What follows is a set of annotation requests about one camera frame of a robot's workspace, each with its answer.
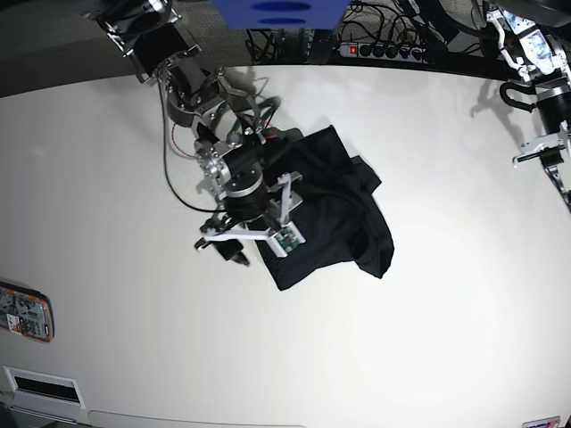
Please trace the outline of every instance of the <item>blue box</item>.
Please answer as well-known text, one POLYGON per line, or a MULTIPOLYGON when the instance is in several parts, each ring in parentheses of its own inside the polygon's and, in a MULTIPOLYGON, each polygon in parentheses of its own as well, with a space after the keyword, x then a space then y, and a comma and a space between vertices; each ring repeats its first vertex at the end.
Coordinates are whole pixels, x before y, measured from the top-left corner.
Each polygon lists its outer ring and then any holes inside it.
POLYGON ((350 0, 212 0, 230 29, 333 29, 350 0))

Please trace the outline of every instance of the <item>vent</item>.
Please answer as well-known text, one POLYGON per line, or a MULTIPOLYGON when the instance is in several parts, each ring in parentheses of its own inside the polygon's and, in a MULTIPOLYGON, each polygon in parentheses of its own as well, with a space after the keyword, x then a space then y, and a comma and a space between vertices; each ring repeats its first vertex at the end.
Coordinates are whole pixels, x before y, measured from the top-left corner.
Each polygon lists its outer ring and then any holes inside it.
POLYGON ((75 379, 41 374, 4 366, 14 396, 27 395, 41 399, 56 399, 75 406, 83 406, 75 379))

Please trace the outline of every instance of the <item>electrical outlet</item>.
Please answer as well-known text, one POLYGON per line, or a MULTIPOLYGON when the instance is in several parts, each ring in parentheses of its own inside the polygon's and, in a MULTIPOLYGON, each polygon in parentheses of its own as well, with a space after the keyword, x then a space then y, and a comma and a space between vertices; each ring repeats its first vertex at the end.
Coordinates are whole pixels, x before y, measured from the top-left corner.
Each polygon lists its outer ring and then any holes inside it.
POLYGON ((369 60, 388 60, 398 62, 424 63, 425 50, 420 47, 403 45, 399 48, 391 42, 385 49, 385 43, 341 43, 339 54, 343 58, 362 58, 369 60))

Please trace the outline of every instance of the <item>circuit board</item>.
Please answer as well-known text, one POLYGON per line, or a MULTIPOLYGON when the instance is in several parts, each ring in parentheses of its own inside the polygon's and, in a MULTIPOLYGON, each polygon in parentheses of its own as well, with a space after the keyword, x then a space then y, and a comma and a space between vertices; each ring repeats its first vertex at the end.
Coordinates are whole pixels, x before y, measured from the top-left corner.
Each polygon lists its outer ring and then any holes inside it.
POLYGON ((0 282, 0 328, 35 341, 54 338, 49 299, 39 292, 0 282))
POLYGON ((276 240, 287 253, 293 251, 300 244, 297 233, 289 226, 284 227, 276 234, 276 240))

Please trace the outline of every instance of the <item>white table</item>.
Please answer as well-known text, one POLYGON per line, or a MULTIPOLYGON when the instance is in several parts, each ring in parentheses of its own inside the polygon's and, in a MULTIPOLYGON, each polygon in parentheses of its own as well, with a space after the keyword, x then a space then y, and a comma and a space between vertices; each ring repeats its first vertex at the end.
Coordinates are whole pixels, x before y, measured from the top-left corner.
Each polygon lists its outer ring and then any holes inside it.
MULTIPOLYGON (((385 278, 346 263, 279 292, 251 251, 249 268, 197 253, 205 216, 165 184, 156 88, 114 78, 17 95, 0 99, 0 276, 50 297, 56 335, 0 333, 0 363, 77 379, 91 411, 80 422, 93 424, 99 412, 308 428, 565 422, 571 218, 537 161, 511 166, 537 118, 476 78, 255 75, 283 97, 275 125, 335 125, 383 180, 396 248, 385 278)), ((170 166, 188 200, 212 204, 194 190, 198 167, 170 166)))

